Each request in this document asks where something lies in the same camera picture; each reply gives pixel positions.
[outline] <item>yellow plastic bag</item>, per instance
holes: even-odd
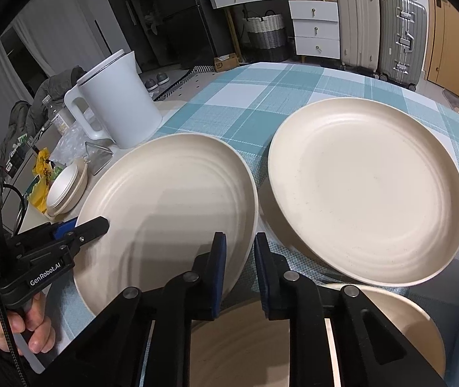
[[[48,159],[50,158],[50,153],[48,148],[43,148],[40,150],[37,155],[36,165],[34,169],[32,169],[32,173],[34,176],[39,175],[40,177],[46,176],[49,177],[52,174],[52,167],[50,163],[48,163]]]
[[[29,202],[34,205],[41,213],[45,213],[47,210],[48,190],[49,187],[47,178],[45,176],[40,176],[39,182],[34,185],[34,188],[29,195]]]
[[[32,169],[34,176],[39,175],[39,182],[34,185],[31,194],[29,195],[29,202],[34,205],[41,213],[47,210],[47,195],[49,191],[48,178],[52,174],[52,167],[48,162],[50,152],[48,148],[43,148],[37,155],[36,165]]]

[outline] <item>storage basket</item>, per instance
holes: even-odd
[[[253,48],[271,49],[287,43],[285,25],[281,14],[244,19],[245,29]]]

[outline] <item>hand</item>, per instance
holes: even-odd
[[[23,333],[25,329],[34,332],[29,340],[32,353],[47,353],[55,344],[55,330],[50,318],[45,316],[45,295],[37,293],[32,298],[31,309],[25,315],[25,320],[14,311],[7,311],[7,318],[13,333]],[[9,352],[2,325],[0,324],[0,349]]]

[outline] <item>stack of plates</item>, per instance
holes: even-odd
[[[309,104],[277,130],[268,167],[290,227],[356,280],[420,284],[458,251],[459,171],[428,129],[393,107]]]
[[[102,215],[107,234],[81,248],[74,279],[98,314],[127,286],[164,286],[191,270],[211,249],[215,232],[227,237],[223,295],[233,288],[256,234],[258,194],[249,167],[221,140],[174,134],[139,146],[99,179],[77,225]]]
[[[47,195],[49,217],[67,213],[79,202],[88,183],[87,169],[84,159],[78,158],[55,179]]]

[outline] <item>kettle lid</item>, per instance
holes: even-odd
[[[91,70],[89,70],[86,74],[84,74],[80,79],[77,80],[77,85],[82,85],[87,82],[91,77],[101,72],[104,68],[108,65],[114,63],[118,58],[124,56],[125,52],[123,49],[120,51],[116,51],[113,55],[108,56],[104,61],[100,64],[94,66]]]

